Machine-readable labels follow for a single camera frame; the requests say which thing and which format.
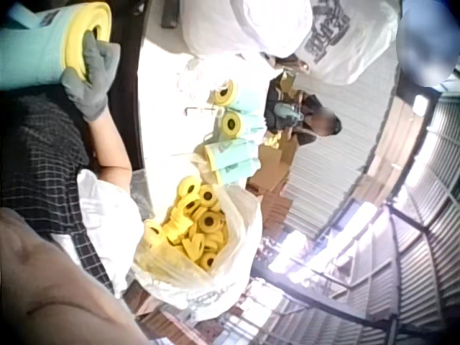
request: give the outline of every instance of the white plastic bag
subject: white plastic bag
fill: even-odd
[[[310,0],[313,26],[295,54],[310,77],[353,83],[395,40],[399,17],[387,0]]]
[[[167,162],[159,166],[167,165],[168,175],[174,175],[175,172],[179,175],[176,167],[184,167],[184,164],[192,162],[201,162],[201,171],[206,173],[196,155],[169,157]],[[192,169],[181,171],[185,172],[182,176],[185,177]],[[177,187],[178,181],[164,180],[163,184],[175,184]],[[229,242],[216,256],[210,271],[205,272],[169,244],[148,252],[138,248],[137,255],[147,255],[149,272],[136,264],[132,267],[132,272],[145,290],[176,308],[188,309],[194,321],[215,318],[238,301],[249,281],[252,261],[262,238],[262,214],[257,199],[237,185],[214,186],[214,189],[226,216]],[[174,200],[175,195],[159,197],[168,201]],[[155,196],[153,199],[154,212],[157,214],[155,204],[159,201],[155,200]]]
[[[192,53],[292,54],[311,28],[309,0],[180,2],[183,36]]]

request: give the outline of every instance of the gray work glove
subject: gray work glove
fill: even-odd
[[[91,31],[83,36],[83,59],[88,80],[81,80],[76,70],[66,68],[61,78],[68,98],[83,113],[87,122],[95,121],[107,107],[107,92],[114,82],[120,45],[96,41]]]

